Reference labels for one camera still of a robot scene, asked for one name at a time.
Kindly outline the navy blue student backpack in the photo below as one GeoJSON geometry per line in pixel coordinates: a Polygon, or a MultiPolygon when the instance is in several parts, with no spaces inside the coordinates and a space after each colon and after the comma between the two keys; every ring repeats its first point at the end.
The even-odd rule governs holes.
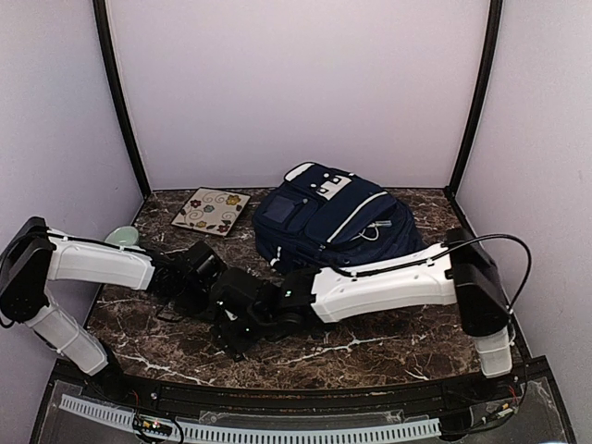
{"type": "Polygon", "coordinates": [[[294,167],[253,214],[256,251],[279,273],[317,266],[365,265],[425,248],[411,209],[351,172],[307,162],[294,167]],[[366,226],[392,222],[376,241],[366,226]]]}

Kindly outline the white charger with cable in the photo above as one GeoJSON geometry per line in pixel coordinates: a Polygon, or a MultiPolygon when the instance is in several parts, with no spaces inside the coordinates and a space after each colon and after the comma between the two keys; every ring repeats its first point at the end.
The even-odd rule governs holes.
{"type": "Polygon", "coordinates": [[[382,228],[391,228],[392,222],[389,220],[379,220],[372,222],[366,226],[361,232],[358,233],[357,237],[365,241],[377,241],[380,237],[380,230],[382,228]]]}

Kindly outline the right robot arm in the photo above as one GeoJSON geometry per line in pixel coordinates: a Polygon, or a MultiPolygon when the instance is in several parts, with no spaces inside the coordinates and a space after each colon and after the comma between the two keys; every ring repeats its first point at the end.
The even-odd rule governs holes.
{"type": "Polygon", "coordinates": [[[474,237],[463,228],[419,252],[366,265],[293,271],[280,285],[233,267],[209,292],[214,336],[239,359],[259,339],[275,341],[319,324],[419,305],[457,304],[481,374],[472,392],[492,401],[508,385],[513,367],[510,333],[515,297],[507,297],[485,241],[526,243],[510,234],[474,237]]]}

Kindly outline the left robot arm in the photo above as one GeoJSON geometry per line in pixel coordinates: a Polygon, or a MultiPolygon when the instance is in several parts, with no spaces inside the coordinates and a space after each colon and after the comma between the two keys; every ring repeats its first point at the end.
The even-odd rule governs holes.
{"type": "Polygon", "coordinates": [[[56,281],[148,291],[188,300],[196,312],[208,306],[208,292],[225,268],[205,242],[167,254],[140,246],[109,244],[48,227],[28,219],[1,253],[2,326],[22,324],[68,358],[111,403],[130,396],[130,382],[108,348],[86,330],[50,291],[56,281]]]}

